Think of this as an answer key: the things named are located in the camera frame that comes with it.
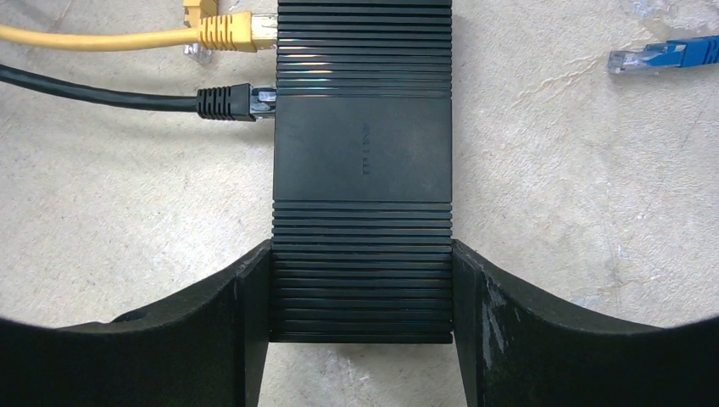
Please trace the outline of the black box device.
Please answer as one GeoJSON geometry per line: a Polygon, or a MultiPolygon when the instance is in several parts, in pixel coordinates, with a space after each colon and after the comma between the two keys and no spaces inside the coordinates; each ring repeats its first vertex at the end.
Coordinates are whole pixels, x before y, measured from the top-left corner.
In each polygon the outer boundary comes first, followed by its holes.
{"type": "Polygon", "coordinates": [[[270,340],[452,340],[452,4],[277,7],[270,340]]]}

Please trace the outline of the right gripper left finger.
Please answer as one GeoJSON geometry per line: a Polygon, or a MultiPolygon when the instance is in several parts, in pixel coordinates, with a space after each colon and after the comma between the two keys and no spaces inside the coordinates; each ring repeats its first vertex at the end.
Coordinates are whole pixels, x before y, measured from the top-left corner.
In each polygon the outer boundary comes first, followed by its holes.
{"type": "Polygon", "coordinates": [[[270,244],[111,322],[1,322],[4,406],[255,406],[269,342],[270,244]]]}

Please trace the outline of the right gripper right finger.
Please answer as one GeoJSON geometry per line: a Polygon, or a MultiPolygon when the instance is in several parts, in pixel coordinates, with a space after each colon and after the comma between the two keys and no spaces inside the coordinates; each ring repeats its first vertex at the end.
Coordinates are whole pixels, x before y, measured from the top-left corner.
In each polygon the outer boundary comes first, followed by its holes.
{"type": "Polygon", "coordinates": [[[715,406],[718,321],[647,326],[570,303],[454,242],[453,325],[470,406],[715,406]]]}

